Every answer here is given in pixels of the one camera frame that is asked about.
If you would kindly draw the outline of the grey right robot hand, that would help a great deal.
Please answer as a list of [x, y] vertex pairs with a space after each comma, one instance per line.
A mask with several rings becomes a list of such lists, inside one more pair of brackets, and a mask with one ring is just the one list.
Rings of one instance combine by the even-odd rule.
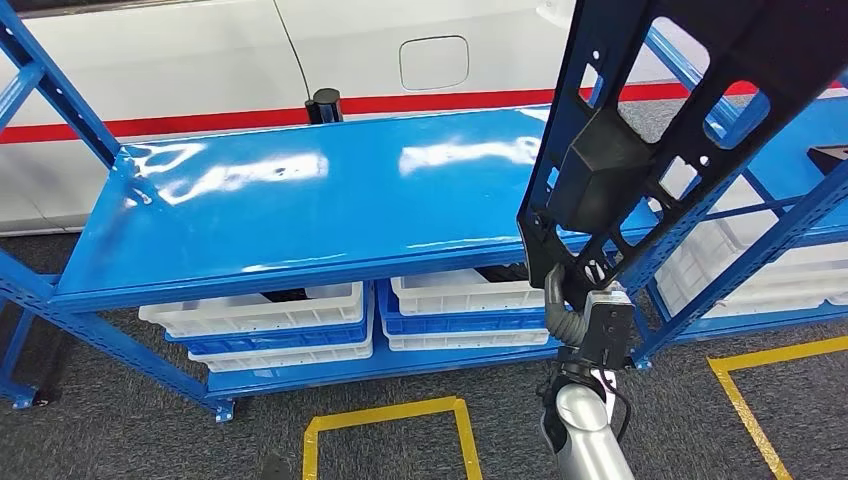
[[544, 310], [546, 316], [559, 315], [566, 311], [563, 293], [563, 280], [566, 269], [561, 263], [555, 264], [544, 279]]

